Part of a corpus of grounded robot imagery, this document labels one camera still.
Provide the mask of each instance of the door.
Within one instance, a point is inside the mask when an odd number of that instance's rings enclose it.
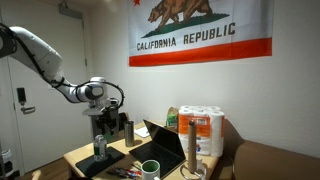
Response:
[[[62,56],[65,78],[73,84],[87,81],[82,20],[59,14],[58,7],[41,1],[2,1],[3,23],[21,26],[51,45]],[[34,71],[9,58],[24,172],[61,158],[91,141],[91,123],[82,111],[86,103],[71,104]],[[18,103],[23,88],[26,108]]]

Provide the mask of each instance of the bottle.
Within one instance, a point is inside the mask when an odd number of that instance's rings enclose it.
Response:
[[[94,138],[93,142],[93,151],[94,151],[94,160],[103,161],[107,158],[107,140],[100,134]]]

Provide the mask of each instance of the cup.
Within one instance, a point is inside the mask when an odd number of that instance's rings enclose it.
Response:
[[[160,164],[156,160],[147,160],[141,166],[142,180],[160,180]]]

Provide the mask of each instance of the paper towel package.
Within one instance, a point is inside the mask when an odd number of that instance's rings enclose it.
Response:
[[[188,124],[197,125],[197,154],[220,157],[223,153],[224,113],[217,106],[181,106],[178,133],[185,152],[188,152]]]

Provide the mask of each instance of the wooden table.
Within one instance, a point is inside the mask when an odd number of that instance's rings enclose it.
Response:
[[[143,127],[144,123],[139,123],[137,125],[135,125],[135,128],[140,128]],[[119,141],[116,142],[112,142],[112,143],[108,143],[108,147],[114,147],[115,149],[117,149],[118,151],[121,151],[122,153],[125,154],[125,157],[121,160],[119,160],[118,162],[116,162],[115,164],[111,165],[109,168],[112,167],[122,167],[122,168],[128,168],[131,169],[132,163],[139,163],[139,161],[137,161],[131,154],[129,154],[129,151],[137,148],[138,146],[148,142],[151,140],[150,136],[146,137],[146,138],[142,138],[138,135],[134,135],[135,138],[135,145],[133,147],[126,147],[125,146],[125,140],[121,139]],[[72,173],[73,175],[76,175],[78,177],[85,177],[85,175],[76,167],[76,163],[93,155],[93,144],[90,143],[88,145],[85,145],[81,148],[75,149],[65,155],[63,155],[64,159],[68,162],[69,164],[69,170],[70,173]],[[197,158],[201,158],[202,159],[202,163],[203,165],[206,167],[207,169],[207,174],[206,174],[206,179],[210,179],[210,176],[218,162],[218,157],[212,157],[212,156],[197,156]],[[102,180],[102,179],[120,179],[116,176],[113,175],[109,175],[106,173],[106,171],[108,170],[104,170],[100,173],[98,173],[96,176],[94,176],[92,179],[95,180]],[[164,179],[183,179],[181,173],[180,173],[180,167],[176,168],[172,173],[170,173],[168,176],[166,176]]]

